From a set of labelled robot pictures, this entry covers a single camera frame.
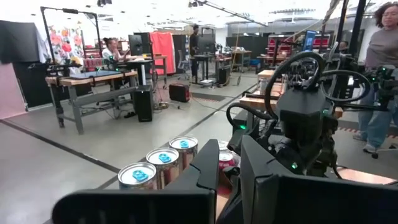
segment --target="person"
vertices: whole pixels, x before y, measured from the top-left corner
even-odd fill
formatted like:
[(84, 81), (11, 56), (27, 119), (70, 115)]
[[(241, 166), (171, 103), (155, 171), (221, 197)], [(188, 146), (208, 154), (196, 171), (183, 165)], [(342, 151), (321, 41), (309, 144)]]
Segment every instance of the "person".
[(106, 44), (106, 48), (102, 51), (102, 58), (109, 59), (110, 56), (113, 56), (115, 60), (126, 59), (130, 49), (121, 56), (118, 50), (118, 41), (115, 38), (104, 38), (103, 40)]
[(341, 41), (338, 50), (342, 54), (348, 54), (348, 41)]
[[(376, 25), (381, 30), (375, 32), (366, 52), (365, 66), (367, 69), (381, 65), (394, 65), (398, 68), (398, 3), (386, 3), (375, 12)], [(373, 90), (363, 98), (362, 105), (374, 105), (377, 96)], [(389, 111), (359, 112), (359, 134), (354, 139), (366, 141), (365, 152), (375, 152), (383, 144), (391, 120), (398, 125), (397, 99), (389, 102)]]
[[(198, 52), (198, 33), (199, 26), (193, 26), (193, 34), (189, 37), (189, 54), (193, 57)], [(198, 76), (198, 62), (196, 60), (192, 60), (191, 64), (191, 72), (193, 77)]]

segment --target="concrete floor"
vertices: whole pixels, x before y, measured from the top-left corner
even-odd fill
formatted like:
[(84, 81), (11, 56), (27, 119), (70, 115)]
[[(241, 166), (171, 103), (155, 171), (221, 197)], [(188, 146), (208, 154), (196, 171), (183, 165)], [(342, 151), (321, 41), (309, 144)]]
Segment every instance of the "concrete floor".
[[(141, 160), (175, 136), (195, 136), (200, 146), (211, 138), (229, 140), (232, 130), (225, 109), (256, 80), (255, 74), (245, 73), (239, 86), (192, 86), (192, 92), (225, 99), (217, 103), (193, 99), (182, 103), (180, 110), (162, 110), (151, 123), (139, 123), (136, 117), (115, 120), (105, 112), (97, 113), (83, 119), (85, 134), (81, 136), (71, 122), (65, 121), (65, 128), (60, 129), (52, 107), (1, 121), (0, 223), (48, 223), (52, 206), (66, 194), (80, 189), (117, 189), (120, 168)], [(163, 100), (168, 98), (167, 91), (160, 93)], [(65, 110), (71, 113), (67, 104)], [(346, 113), (342, 119), (356, 121), (356, 117)], [(352, 140), (352, 133), (337, 131), (334, 139), (340, 165), (398, 179), (398, 152), (374, 160), (361, 151), (362, 142)]]

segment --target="monitor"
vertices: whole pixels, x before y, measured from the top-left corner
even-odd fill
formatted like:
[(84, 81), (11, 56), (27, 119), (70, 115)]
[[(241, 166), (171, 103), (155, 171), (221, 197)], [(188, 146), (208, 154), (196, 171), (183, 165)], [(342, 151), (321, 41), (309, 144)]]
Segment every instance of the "monitor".
[(129, 35), (131, 56), (142, 55), (142, 39), (140, 35)]
[(315, 40), (317, 32), (314, 30), (307, 30), (303, 41), (302, 51), (311, 52), (313, 49), (313, 41)]

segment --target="jeans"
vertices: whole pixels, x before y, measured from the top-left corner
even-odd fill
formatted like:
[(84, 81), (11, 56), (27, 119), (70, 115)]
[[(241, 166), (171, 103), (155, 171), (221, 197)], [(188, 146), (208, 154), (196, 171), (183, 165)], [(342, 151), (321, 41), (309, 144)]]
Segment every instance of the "jeans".
[[(393, 74), (398, 75), (398, 69), (395, 69)], [(374, 105), (375, 99), (376, 93), (372, 85), (369, 94), (359, 104)], [(396, 99), (389, 102), (388, 109), (389, 111), (361, 111), (358, 113), (359, 133), (364, 140), (368, 141), (368, 144), (375, 148), (379, 148), (383, 144), (391, 120), (398, 126)]]

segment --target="floral artwork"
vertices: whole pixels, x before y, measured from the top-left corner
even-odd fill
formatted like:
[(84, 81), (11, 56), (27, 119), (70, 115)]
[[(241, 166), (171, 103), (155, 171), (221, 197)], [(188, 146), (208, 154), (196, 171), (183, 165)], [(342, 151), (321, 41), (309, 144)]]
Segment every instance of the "floral artwork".
[(50, 40), (54, 52), (55, 63), (64, 64), (66, 59), (83, 63), (83, 41), (80, 28), (49, 26)]

